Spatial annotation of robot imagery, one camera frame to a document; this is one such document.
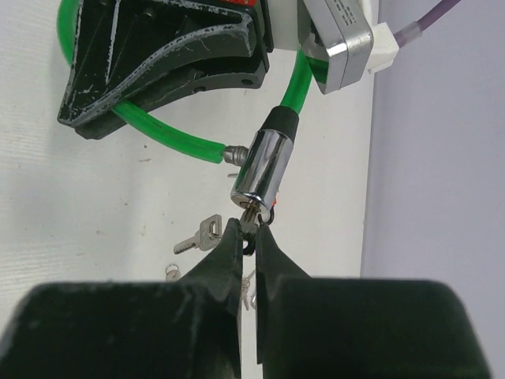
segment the red object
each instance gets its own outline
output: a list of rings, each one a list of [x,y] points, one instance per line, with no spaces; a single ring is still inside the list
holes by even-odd
[[[240,6],[255,6],[258,0],[221,0],[222,2],[232,2]]]

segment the green cable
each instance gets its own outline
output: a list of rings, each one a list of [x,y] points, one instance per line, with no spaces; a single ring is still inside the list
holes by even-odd
[[[66,61],[71,64],[75,38],[75,25],[79,11],[79,0],[62,0],[58,11],[58,38]],[[300,51],[293,75],[281,105],[300,113],[309,91],[312,73],[305,56]],[[178,152],[212,163],[223,161],[224,144],[207,141],[177,130],[152,117],[135,104],[124,100],[113,108],[113,112],[138,131],[160,144]]]

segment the black rubber cap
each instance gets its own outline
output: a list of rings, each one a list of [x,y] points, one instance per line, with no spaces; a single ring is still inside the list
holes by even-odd
[[[300,118],[297,112],[291,108],[279,105],[271,110],[260,130],[277,130],[294,142],[294,138],[297,136],[299,121]]]

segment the white tabletop surface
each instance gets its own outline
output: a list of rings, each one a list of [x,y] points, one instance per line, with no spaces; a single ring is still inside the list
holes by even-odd
[[[56,122],[69,68],[58,47],[58,0],[0,0],[0,326],[23,294],[55,280],[164,280],[204,253],[175,257],[230,201],[237,170],[200,162],[124,127],[85,141]],[[271,54],[259,90],[200,93],[157,110],[170,125],[249,144],[286,89],[294,53]],[[272,227],[279,246],[314,276],[358,276],[373,78],[322,96],[312,83]],[[249,273],[253,260],[246,259]],[[244,312],[244,374],[254,363],[254,312]]]

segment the gray wall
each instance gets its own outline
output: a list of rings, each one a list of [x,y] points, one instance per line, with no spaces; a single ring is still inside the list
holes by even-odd
[[[436,0],[383,0],[398,30]],[[376,79],[364,276],[432,278],[505,377],[505,2],[463,0]]]

